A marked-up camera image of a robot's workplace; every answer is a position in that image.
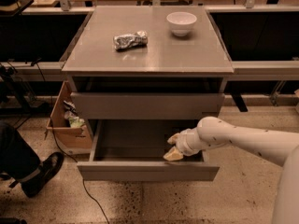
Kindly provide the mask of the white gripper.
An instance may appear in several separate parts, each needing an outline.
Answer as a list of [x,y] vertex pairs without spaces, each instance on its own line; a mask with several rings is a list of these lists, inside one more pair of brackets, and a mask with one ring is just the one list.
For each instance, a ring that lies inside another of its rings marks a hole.
[[175,133],[168,138],[167,143],[171,147],[168,152],[164,154],[164,159],[167,161],[179,161],[184,156],[192,156],[206,147],[206,143],[200,138],[197,129],[186,129],[180,133]]

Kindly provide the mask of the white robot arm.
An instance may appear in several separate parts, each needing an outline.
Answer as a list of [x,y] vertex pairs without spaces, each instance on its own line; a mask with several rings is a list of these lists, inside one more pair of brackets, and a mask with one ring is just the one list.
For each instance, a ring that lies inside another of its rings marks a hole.
[[230,144],[283,168],[272,224],[299,224],[299,133],[234,126],[215,117],[175,133],[167,143],[167,161],[179,161],[201,150]]

